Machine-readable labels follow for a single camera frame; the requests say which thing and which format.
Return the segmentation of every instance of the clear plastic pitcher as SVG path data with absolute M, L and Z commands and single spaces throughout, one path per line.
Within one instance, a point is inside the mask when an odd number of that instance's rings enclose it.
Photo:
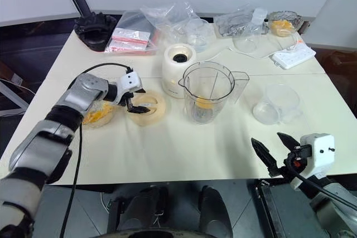
M 216 62 L 201 61 L 188 67 L 178 83 L 184 88 L 188 117 L 198 124 L 207 124 L 228 99 L 238 100 L 248 81 L 244 72 L 231 72 Z
M 290 123 L 302 115 L 300 98 L 289 86 L 275 84 L 266 87 L 264 96 L 253 108 L 254 117 L 263 124 Z

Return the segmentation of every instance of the robotic arm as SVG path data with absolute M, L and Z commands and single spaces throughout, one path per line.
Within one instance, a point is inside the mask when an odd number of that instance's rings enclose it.
M 68 146 L 93 102 L 111 101 L 127 106 L 131 113 L 149 111 L 132 105 L 134 92 L 145 91 L 133 70 L 113 84 L 91 74 L 77 77 L 11 156 L 10 174 L 0 180 L 1 237 L 26 237 L 31 233 L 42 188 L 63 175 L 72 155 Z
M 302 136 L 299 143 L 287 134 L 278 136 L 290 150 L 280 168 L 267 147 L 252 138 L 252 146 L 269 175 L 282 175 L 294 190 L 301 190 L 311 199 L 317 219 L 331 237 L 354 237 L 345 235 L 357 234 L 357 198 L 326 177 L 335 160 L 334 137 L 314 133 Z

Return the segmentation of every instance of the black rubber part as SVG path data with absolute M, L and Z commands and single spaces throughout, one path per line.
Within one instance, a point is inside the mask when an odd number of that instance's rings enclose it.
M 135 234 L 131 234 L 129 238 L 173 238 L 173 234 L 164 230 L 138 231 Z
M 47 176 L 41 171 L 34 170 L 27 167 L 17 167 L 13 172 L 11 172 L 6 178 L 16 178 L 22 179 L 23 181 L 29 181 L 36 185 L 40 191 L 42 190 Z
M 83 116 L 75 109 L 67 106 L 56 105 L 47 114 L 45 119 L 58 122 L 69 127 L 73 131 L 76 131 L 80 123 L 83 121 Z
M 63 154 L 61 160 L 57 164 L 55 170 L 52 172 L 51 176 L 47 179 L 46 184 L 52 184 L 58 181 L 68 166 L 69 160 L 71 159 L 72 151 L 67 148 L 66 152 Z
M 188 61 L 188 58 L 185 54 L 176 54 L 172 59 L 179 63 Z
M 31 218 L 30 213 L 29 213 L 25 208 L 23 208 L 22 206 L 19 206 L 19 205 L 15 204 L 15 203 L 12 203 L 12 202 L 6 202 L 6 201 L 3 202 L 2 205 L 3 205 L 3 206 L 13 206 L 13 207 L 16 207 L 17 209 L 21 210 L 21 212 L 22 212 L 26 217 Z
M 21 227 L 14 225 L 7 225 L 5 228 L 0 230 L 0 238 L 26 238 L 27 232 L 25 232 Z
M 116 85 L 112 85 L 112 84 L 108 84 L 108 93 L 104 97 L 104 100 L 114 101 L 115 98 L 117 97 L 117 93 L 118 93 L 117 86 Z
M 318 179 L 315 175 L 308 178 L 309 181 L 319 185 L 321 188 L 324 188 L 326 185 L 333 183 L 333 180 L 330 180 L 327 177 Z M 299 186 L 299 189 L 307 196 L 309 199 L 313 199 L 320 191 L 316 188 L 311 187 L 306 182 L 302 182 Z

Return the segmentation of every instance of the black cable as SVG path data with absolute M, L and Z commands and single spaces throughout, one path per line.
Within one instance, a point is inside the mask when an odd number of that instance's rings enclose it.
M 116 62 L 105 62 L 105 63 L 103 63 L 103 64 L 94 65 L 94 66 L 92 66 L 91 68 L 88 68 L 88 69 L 84 70 L 83 72 L 81 72 L 81 74 L 85 74 L 86 72 L 89 72 L 89 71 L 91 71 L 91 70 L 93 70 L 93 69 L 95 69 L 95 68 L 97 68 L 97 67 L 101 67 L 101 66 L 105 66 L 105 65 L 121 66 L 121 67 L 126 68 L 126 69 L 127 69 L 127 72 L 132 71 L 132 69 L 131 69 L 129 66 L 127 66 L 127 65 L 118 64 L 118 63 L 116 63 Z M 70 89 L 70 88 L 73 86 L 73 83 L 74 83 L 74 81 L 76 81 L 76 79 L 77 79 L 77 77 L 71 82 L 71 84 L 69 84 L 68 89 Z
M 82 123 L 79 125 L 79 149 L 78 149 L 78 160 L 77 160 L 76 172 L 74 174 L 72 191 L 71 191 L 71 195 L 69 197 L 65 218 L 63 219 L 63 223 L 62 223 L 60 238 L 63 238 L 65 235 L 67 220 L 69 217 L 69 212 L 71 211 L 74 192 L 76 190 L 81 156 L 82 156 Z
M 131 69 L 129 66 L 127 66 L 127 65 L 117 64 L 117 63 L 115 63 L 115 62 L 106 62 L 106 63 L 103 63 L 103 64 L 94 65 L 94 66 L 92 66 L 91 68 L 88 68 L 88 69 L 84 70 L 84 71 L 82 72 L 82 74 L 85 74 L 85 73 L 87 73 L 87 72 L 93 70 L 94 68 L 101 67 L 101 66 L 105 66 L 105 65 L 121 66 L 121 67 L 126 68 L 128 72 L 132 71 L 132 69 Z M 69 85 L 68 89 L 72 87 L 72 85 L 73 85 L 73 83 L 74 83 L 75 80 L 76 80 L 76 78 L 71 82 L 71 84 Z M 82 156 L 82 123 L 79 125 L 79 150 L 78 150 L 78 160 L 77 160 L 76 172 L 75 172 L 75 174 L 74 174 L 73 186 L 72 186 L 71 195 L 70 195 L 70 197 L 69 197 L 66 214 L 65 214 L 65 217 L 64 217 L 63 223 L 62 223 L 60 238 L 63 238 L 64 235 L 65 235 L 66 226 L 67 226 L 67 221 L 68 221 L 69 213 L 70 213 L 71 207 L 72 207 L 74 192 L 75 192 L 75 190 L 76 190 L 77 178 L 78 178 L 78 173 L 79 173 L 79 166 L 80 166 L 81 156 Z
M 304 183 L 309 184 L 311 187 L 316 188 L 318 191 L 329 196 L 331 199 L 333 199 L 337 202 L 343 203 L 345 206 L 348 206 L 348 207 L 352 208 L 353 210 L 357 211 L 357 206 L 354 205 L 353 203 L 350 203 L 350 202 L 346 201 L 345 199 L 342 199 L 341 197 L 333 194 L 332 192 L 325 190 L 324 188 L 322 188 L 319 185 L 315 184 L 314 182 L 308 180 L 307 178 L 302 177 L 292 166 L 292 162 L 295 160 L 295 158 L 296 158 L 296 156 L 293 153 L 291 153 L 288 155 L 288 158 L 286 161 L 287 168 L 295 175 L 295 177 L 297 177 Z

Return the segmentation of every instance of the plastic container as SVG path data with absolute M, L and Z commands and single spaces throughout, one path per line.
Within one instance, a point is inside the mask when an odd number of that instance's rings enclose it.
M 100 128 L 108 124 L 114 117 L 117 106 L 107 101 L 95 101 L 89 112 L 83 119 L 85 129 Z
M 213 26 L 206 20 L 191 19 L 186 25 L 187 43 L 195 48 L 196 52 L 206 50 L 216 36 Z
M 251 22 L 246 26 L 243 33 L 236 33 L 233 36 L 233 44 L 238 50 L 251 53 L 258 48 L 263 30 L 263 22 L 267 13 L 266 9 L 256 8 Z
M 271 85 L 266 87 L 263 98 L 253 108 L 253 115 L 265 125 L 289 123 L 302 114 L 299 104 L 300 98 L 292 88 L 282 84 Z
M 292 35 L 303 24 L 303 18 L 294 11 L 272 12 L 267 19 L 272 33 L 280 37 Z
M 198 124 L 212 122 L 229 98 L 238 100 L 248 81 L 246 73 L 231 72 L 216 62 L 191 65 L 178 82 L 184 87 L 187 116 Z

